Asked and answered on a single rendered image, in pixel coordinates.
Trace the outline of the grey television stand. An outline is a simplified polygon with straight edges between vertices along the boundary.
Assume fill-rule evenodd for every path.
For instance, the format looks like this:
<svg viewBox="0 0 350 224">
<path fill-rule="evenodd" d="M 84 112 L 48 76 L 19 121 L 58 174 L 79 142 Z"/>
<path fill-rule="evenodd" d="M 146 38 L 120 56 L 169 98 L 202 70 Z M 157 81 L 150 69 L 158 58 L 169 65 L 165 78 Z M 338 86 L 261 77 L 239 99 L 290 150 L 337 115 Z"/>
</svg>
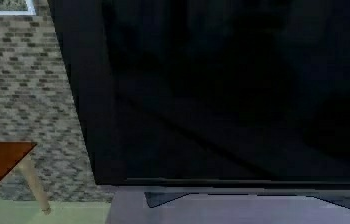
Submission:
<svg viewBox="0 0 350 224">
<path fill-rule="evenodd" d="M 106 224 L 350 224 L 350 190 L 112 186 Z"/>
</svg>

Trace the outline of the black television set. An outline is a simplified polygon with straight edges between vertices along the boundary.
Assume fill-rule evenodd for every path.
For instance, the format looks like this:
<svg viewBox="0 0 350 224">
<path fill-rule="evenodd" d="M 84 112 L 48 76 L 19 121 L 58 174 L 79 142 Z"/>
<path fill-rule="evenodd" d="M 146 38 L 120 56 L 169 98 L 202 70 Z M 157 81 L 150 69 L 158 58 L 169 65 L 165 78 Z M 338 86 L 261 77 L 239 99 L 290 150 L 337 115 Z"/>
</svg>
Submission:
<svg viewBox="0 0 350 224">
<path fill-rule="evenodd" d="M 47 0 L 94 181 L 350 209 L 350 0 Z"/>
</svg>

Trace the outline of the white framed window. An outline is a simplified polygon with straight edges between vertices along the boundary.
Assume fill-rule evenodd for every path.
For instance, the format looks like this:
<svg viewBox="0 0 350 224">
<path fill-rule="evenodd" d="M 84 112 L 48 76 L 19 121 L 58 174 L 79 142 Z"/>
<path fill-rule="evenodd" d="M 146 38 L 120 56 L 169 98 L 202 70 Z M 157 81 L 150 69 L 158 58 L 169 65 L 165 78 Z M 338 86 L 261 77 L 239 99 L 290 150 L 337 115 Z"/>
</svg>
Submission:
<svg viewBox="0 0 350 224">
<path fill-rule="evenodd" d="M 0 0 L 0 16 L 35 14 L 33 0 Z"/>
</svg>

